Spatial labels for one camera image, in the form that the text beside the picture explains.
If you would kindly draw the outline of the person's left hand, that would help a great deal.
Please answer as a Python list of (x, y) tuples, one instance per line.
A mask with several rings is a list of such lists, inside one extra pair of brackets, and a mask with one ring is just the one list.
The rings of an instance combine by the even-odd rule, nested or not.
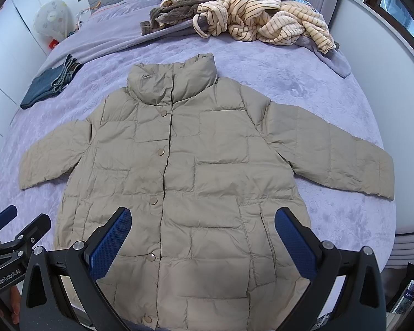
[(16, 285), (13, 285), (10, 289), (6, 290), (0, 295), (0, 298), (2, 297), (4, 297), (9, 302), (9, 307), (6, 309), (10, 311), (12, 323), (14, 325), (19, 325), (21, 294), (18, 287)]

